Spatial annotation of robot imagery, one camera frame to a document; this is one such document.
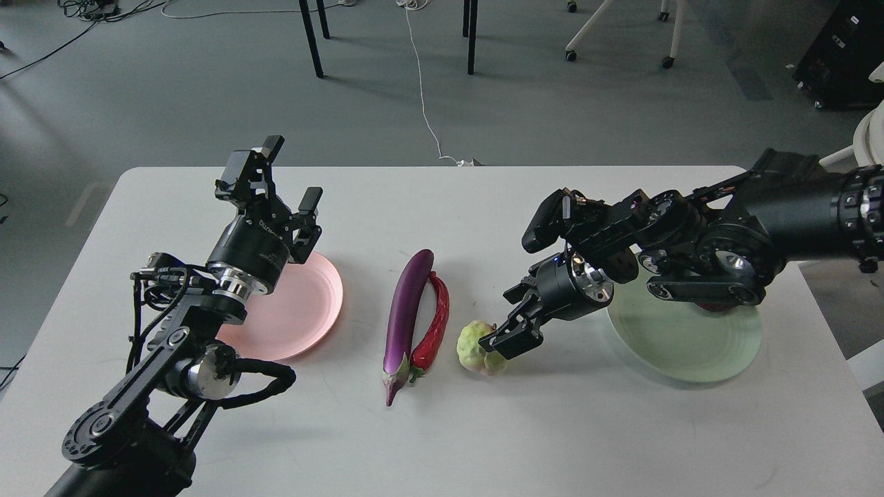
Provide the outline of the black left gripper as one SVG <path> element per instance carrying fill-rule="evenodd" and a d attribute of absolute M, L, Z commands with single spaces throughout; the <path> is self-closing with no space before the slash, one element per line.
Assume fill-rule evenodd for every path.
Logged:
<path fill-rule="evenodd" d="M 231 202 L 243 216 L 281 216 L 285 205 L 277 196 L 271 166 L 284 143 L 283 136 L 270 135 L 257 148 L 233 151 L 215 181 L 215 198 Z M 273 293 L 285 265 L 305 264 L 318 243 L 322 196 L 323 188 L 307 188 L 287 223 L 287 242 L 263 222 L 235 217 L 207 259 L 209 272 L 220 277 L 223 270 L 233 269 L 252 277 L 266 295 Z"/>

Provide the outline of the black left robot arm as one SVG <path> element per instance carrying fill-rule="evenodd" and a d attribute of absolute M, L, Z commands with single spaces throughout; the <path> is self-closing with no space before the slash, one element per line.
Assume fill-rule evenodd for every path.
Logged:
<path fill-rule="evenodd" d="M 126 374 L 66 432 L 69 468 L 50 496 L 176 496 L 192 483 L 195 448 L 218 409 L 284 393 L 296 372 L 241 358 L 218 339 L 241 325 L 250 297 L 271 295 L 283 270 L 304 264 L 322 229 L 322 188 L 297 211 L 278 197 L 272 164 L 284 138 L 230 155 L 215 197 L 237 210 L 207 262 L 153 253 L 131 274 L 135 330 Z"/>

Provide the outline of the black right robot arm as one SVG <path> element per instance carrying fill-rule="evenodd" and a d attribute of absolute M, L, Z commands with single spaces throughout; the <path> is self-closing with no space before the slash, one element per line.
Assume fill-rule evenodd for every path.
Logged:
<path fill-rule="evenodd" d="M 541 327 L 606 308 L 615 285 L 650 271 L 661 301 L 755 306 L 791 261 L 853 258 L 862 273 L 882 261 L 882 166 L 828 172 L 815 155 L 766 150 L 747 172 L 689 195 L 635 190 L 609 205 L 561 188 L 522 236 L 534 264 L 504 293 L 514 308 L 477 343 L 512 359 L 538 347 Z"/>

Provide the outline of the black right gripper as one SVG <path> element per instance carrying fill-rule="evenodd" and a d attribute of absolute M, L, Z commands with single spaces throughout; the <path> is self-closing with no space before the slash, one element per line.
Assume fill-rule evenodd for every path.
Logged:
<path fill-rule="evenodd" d="M 546 322 L 573 321 L 605 309 L 613 301 L 615 286 L 576 252 L 562 252 L 544 259 L 534 275 L 522 277 L 506 289 L 503 297 L 511 304 L 541 302 L 540 314 L 515 309 L 504 324 L 480 337 L 478 344 L 486 352 L 496 351 L 511 360 L 539 347 Z"/>

